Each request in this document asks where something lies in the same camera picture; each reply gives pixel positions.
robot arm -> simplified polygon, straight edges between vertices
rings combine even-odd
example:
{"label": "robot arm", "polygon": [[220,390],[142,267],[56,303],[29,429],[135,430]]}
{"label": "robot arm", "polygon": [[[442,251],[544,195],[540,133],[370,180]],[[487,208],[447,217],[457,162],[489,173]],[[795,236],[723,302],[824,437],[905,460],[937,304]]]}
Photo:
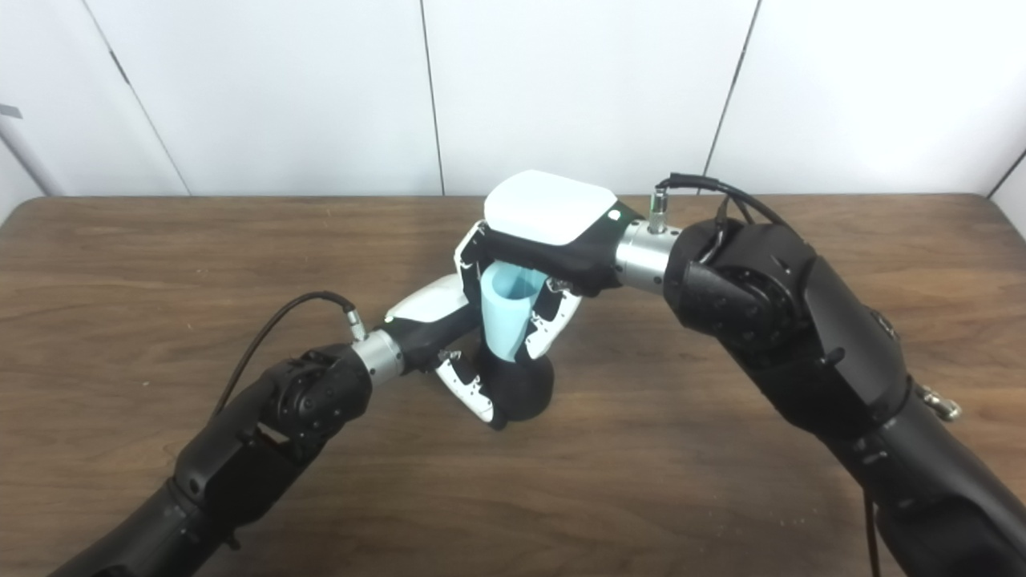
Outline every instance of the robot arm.
{"label": "robot arm", "polygon": [[[485,203],[573,210],[538,174],[518,175]],[[726,218],[665,225],[668,188],[719,190],[767,224]],[[574,198],[568,191],[563,198]],[[586,296],[617,286],[661,295],[680,323],[716,338],[791,424],[815,434],[877,505],[884,542],[911,577],[1026,575],[1026,508],[943,426],[959,412],[908,373],[894,329],[855,297],[779,216],[704,177],[672,175],[644,220],[611,193],[554,243],[510,218],[486,218],[490,258],[537,268]]]}

robotic hand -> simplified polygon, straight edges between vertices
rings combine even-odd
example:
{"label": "robotic hand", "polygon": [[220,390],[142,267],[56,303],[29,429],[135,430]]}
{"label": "robotic hand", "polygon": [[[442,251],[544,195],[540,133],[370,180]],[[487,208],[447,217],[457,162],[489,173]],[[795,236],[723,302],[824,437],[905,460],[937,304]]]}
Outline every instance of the robotic hand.
{"label": "robotic hand", "polygon": [[[666,225],[672,188],[726,198],[714,219],[677,229]],[[746,222],[726,217],[728,200]],[[646,221],[607,190],[527,171],[491,193],[485,221],[489,259],[542,271],[573,294],[654,293],[683,326],[716,338],[863,487],[910,577],[1026,575],[1026,508],[941,423],[958,406],[912,378],[886,318],[757,199],[674,174],[657,186]]]}
{"label": "robotic hand", "polygon": [[[666,225],[672,188],[727,198],[715,218],[678,229]],[[746,222],[727,218],[727,200]],[[582,297],[619,286],[662,296],[824,443],[878,507],[910,577],[1026,575],[1026,508],[938,419],[957,405],[912,379],[890,322],[757,199],[674,174],[645,220],[608,190],[527,171],[492,191],[484,217],[458,246],[456,272],[369,334],[341,299],[352,344],[268,370],[215,412],[153,497],[52,575],[193,574],[222,543],[238,546],[234,529],[273,506],[373,387],[415,370],[436,373],[492,428],[537,416],[552,393],[549,346]],[[478,328],[474,362],[449,350]]]}

black object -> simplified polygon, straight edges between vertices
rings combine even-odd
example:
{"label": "black object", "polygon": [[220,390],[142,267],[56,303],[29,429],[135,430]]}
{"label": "black object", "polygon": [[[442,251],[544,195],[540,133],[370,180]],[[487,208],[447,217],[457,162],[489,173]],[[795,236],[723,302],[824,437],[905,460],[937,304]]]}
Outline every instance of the black object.
{"label": "black object", "polygon": [[510,421],[526,421],[542,414],[552,400],[555,372],[545,355],[530,358],[521,346],[514,362],[499,358],[481,345],[475,366],[481,390]]}
{"label": "black object", "polygon": [[396,318],[378,329],[388,333],[402,351],[403,375],[428,371],[439,363],[438,351],[481,324],[481,311],[464,306],[433,322]]}
{"label": "black object", "polygon": [[234,530],[278,501],[370,390],[348,345],[272,367],[182,450],[153,497],[51,577],[192,575],[223,543],[238,546]]}
{"label": "black object", "polygon": [[783,223],[725,230],[704,264],[712,222],[671,251],[664,297],[681,324],[833,452],[910,577],[1026,575],[1026,508],[913,393],[891,323]]}
{"label": "black object", "polygon": [[307,293],[306,295],[301,295],[288,303],[285,303],[285,305],[278,309],[278,312],[274,313],[274,315],[272,315],[264,326],[256,333],[256,336],[253,337],[249,346],[246,347],[246,351],[242,353],[242,357],[239,358],[239,362],[235,366],[235,370],[232,371],[232,376],[228,379],[228,384],[225,385],[225,390],[222,391],[221,397],[218,399],[216,405],[213,406],[213,414],[210,416],[211,418],[213,418],[218,413],[221,413],[221,410],[225,408],[228,399],[232,396],[232,390],[235,389],[235,386],[239,383],[239,378],[242,377],[242,372],[245,371],[246,366],[249,364],[249,359],[252,358],[253,353],[256,352],[256,348],[260,347],[260,344],[264,342],[264,339],[267,338],[275,325],[278,324],[278,322],[284,318],[289,311],[307,301],[315,299],[321,299],[334,303],[342,307],[343,312],[348,313],[356,310],[356,306],[353,305],[349,299],[343,297],[342,295],[331,293],[330,291]]}

white wall panel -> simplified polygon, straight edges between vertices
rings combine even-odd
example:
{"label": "white wall panel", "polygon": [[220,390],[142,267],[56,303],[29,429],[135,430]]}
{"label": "white wall panel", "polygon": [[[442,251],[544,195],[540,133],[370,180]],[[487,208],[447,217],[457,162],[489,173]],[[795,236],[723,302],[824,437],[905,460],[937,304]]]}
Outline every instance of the white wall panel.
{"label": "white wall panel", "polygon": [[975,192],[1026,148],[1026,2],[766,0],[710,176]]}
{"label": "white wall panel", "polygon": [[701,171],[754,0],[425,0],[445,191]]}
{"label": "white wall panel", "polygon": [[88,0],[194,194],[440,193],[417,0]]}
{"label": "white wall panel", "polygon": [[1026,237],[1026,161],[1019,163],[991,199],[1000,206],[1019,234]]}
{"label": "white wall panel", "polygon": [[0,141],[0,223],[7,220],[18,204],[42,194],[7,145]]}
{"label": "white wall panel", "polygon": [[184,194],[81,2],[0,0],[0,116],[54,194]]}

wood grain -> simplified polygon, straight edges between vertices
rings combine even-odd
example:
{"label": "wood grain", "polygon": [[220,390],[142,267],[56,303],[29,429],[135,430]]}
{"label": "wood grain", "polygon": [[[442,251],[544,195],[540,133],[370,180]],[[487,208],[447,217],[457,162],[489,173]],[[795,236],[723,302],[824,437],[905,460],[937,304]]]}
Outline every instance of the wood grain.
{"label": "wood grain", "polygon": [[[716,201],[674,198],[672,220]],[[771,202],[886,312],[919,380],[964,407],[955,434],[1026,497],[1026,245],[998,210]],[[480,198],[23,205],[0,229],[0,574],[46,574],[149,496],[279,305],[330,288],[381,318],[449,271],[480,215]],[[343,326],[301,309],[244,380]],[[501,433],[432,378],[376,391],[201,574],[868,574],[854,482],[661,300],[588,301],[551,354],[551,407]]]}

